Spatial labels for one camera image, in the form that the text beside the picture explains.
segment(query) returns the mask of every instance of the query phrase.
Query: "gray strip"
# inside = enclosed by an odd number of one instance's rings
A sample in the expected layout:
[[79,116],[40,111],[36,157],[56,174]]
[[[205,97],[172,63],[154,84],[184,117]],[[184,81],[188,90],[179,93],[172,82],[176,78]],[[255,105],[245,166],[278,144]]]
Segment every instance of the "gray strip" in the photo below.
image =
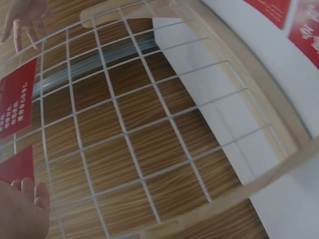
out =
[[[142,51],[157,47],[157,44],[155,43],[155,39],[153,37],[139,39],[138,44]],[[113,49],[103,51],[103,56],[105,59],[105,63],[107,64],[107,63],[119,60],[123,57],[130,56],[135,53],[137,53],[137,51],[135,46],[132,43],[132,44],[121,45],[118,47],[114,47]],[[101,65],[102,63],[101,63],[100,56],[99,54],[97,54],[96,56],[92,56],[81,62],[71,65],[71,73],[73,77],[76,77],[87,71],[93,70]],[[67,69],[63,69],[43,79],[43,83],[42,83],[43,91],[48,91],[51,88],[54,88],[63,82],[68,82]],[[33,97],[39,97],[40,87],[41,87],[40,82],[37,82],[34,84]]]

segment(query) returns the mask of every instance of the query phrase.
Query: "red paper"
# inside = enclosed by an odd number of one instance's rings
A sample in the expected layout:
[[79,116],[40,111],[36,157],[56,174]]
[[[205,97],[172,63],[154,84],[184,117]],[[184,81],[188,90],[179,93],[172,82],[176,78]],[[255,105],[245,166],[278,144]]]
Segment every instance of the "red paper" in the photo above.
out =
[[0,180],[11,184],[26,177],[34,180],[32,145],[0,164]]
[[291,0],[244,0],[280,29],[284,28]]
[[36,59],[0,82],[0,140],[30,126]]
[[301,0],[289,39],[319,69],[319,0]]

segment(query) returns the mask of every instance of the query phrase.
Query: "human hand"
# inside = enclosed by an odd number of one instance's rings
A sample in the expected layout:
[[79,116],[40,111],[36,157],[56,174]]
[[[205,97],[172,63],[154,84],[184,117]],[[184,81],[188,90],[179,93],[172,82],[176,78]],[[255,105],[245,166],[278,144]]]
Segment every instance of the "human hand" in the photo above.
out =
[[6,16],[4,33],[0,43],[4,43],[10,37],[13,28],[14,45],[16,52],[22,50],[21,31],[26,28],[26,32],[35,49],[40,47],[40,44],[35,44],[38,41],[35,33],[35,27],[38,29],[41,37],[46,36],[45,27],[42,21],[42,16],[47,15],[55,20],[54,14],[51,12],[46,0],[13,0],[13,4]]
[[50,195],[44,183],[29,178],[11,185],[0,180],[2,239],[44,239],[49,229]]

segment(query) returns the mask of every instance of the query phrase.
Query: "wooden floor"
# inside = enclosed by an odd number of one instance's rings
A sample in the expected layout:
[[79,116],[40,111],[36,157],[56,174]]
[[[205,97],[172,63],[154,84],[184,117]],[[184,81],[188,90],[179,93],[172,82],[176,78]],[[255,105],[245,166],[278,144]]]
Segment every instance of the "wooden floor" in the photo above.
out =
[[[75,2],[80,3],[81,7],[76,7]],[[50,25],[49,31],[56,31],[64,25],[78,21],[77,13],[82,8],[97,2],[100,1],[77,0],[69,3],[61,0],[51,1],[53,10],[65,19],[63,18],[58,26]],[[151,28],[152,22],[150,19],[131,20],[130,26],[133,31],[138,32]],[[70,30],[70,34],[75,36],[84,31],[85,29],[78,26]],[[127,32],[120,24],[101,29],[99,32],[101,44],[126,35]],[[63,37],[64,35],[48,40],[46,47],[49,49],[59,41],[62,42]],[[94,36],[86,35],[85,38],[70,43],[70,54],[75,56],[92,49],[95,47],[94,44],[96,44]],[[44,69],[65,60],[65,47],[62,45],[44,56]],[[26,59],[36,54],[30,51]],[[74,62],[92,54],[77,58]],[[162,53],[147,57],[146,62],[156,81],[175,75]],[[44,77],[62,68],[65,68],[65,65],[46,72]],[[116,96],[151,83],[141,60],[113,68],[109,74]],[[159,89],[171,114],[195,105],[179,78],[159,84]],[[73,91],[76,111],[106,101],[111,96],[103,73],[73,84]],[[46,125],[65,118],[45,128],[45,148],[53,186],[50,188],[52,210],[48,239],[62,238],[59,218],[67,239],[105,239],[96,206],[100,209],[103,221],[112,237],[125,235],[156,223],[130,150],[134,151],[141,172],[147,178],[146,186],[161,220],[170,219],[207,202],[192,166],[186,162],[186,154],[170,121],[163,120],[161,123],[136,130],[166,117],[152,86],[117,99],[126,130],[133,131],[129,134],[131,149],[122,135],[112,102],[77,114],[80,139],[84,147],[82,155],[79,152],[69,87],[46,96],[43,103]],[[33,103],[32,114],[32,125],[17,134],[16,146],[20,151],[30,144],[33,145],[36,180],[49,183],[40,131],[40,101]],[[193,157],[219,146],[199,110],[177,116],[174,121]],[[3,160],[13,155],[13,144],[1,153]],[[88,175],[85,172],[83,158],[87,164]],[[177,164],[182,166],[158,174],[161,170]],[[212,199],[240,185],[222,150],[196,161],[195,165]],[[170,238],[265,239],[267,234],[250,201],[246,201],[217,218],[196,225],[178,235],[172,235]]]

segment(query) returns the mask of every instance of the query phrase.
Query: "red sign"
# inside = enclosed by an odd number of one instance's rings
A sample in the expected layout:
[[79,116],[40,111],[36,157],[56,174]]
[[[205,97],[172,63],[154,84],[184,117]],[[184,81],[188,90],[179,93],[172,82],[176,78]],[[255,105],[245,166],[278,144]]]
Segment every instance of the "red sign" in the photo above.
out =
[[0,140],[30,126],[36,59],[0,82]]
[[26,177],[34,180],[32,145],[0,164],[0,180],[11,184]]
[[319,0],[301,0],[289,39],[319,69]]
[[280,29],[284,28],[291,0],[244,0]]

